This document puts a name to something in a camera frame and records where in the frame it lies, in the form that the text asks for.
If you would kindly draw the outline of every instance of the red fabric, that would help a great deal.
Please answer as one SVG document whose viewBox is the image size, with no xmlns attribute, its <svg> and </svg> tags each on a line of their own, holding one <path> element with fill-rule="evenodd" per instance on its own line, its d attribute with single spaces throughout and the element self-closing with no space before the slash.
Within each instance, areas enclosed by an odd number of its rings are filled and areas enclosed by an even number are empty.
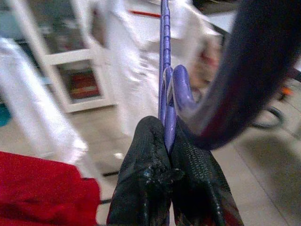
<svg viewBox="0 0 301 226">
<path fill-rule="evenodd" d="M 99 194 L 72 165 L 0 152 L 0 225 L 94 226 Z"/>
</svg>

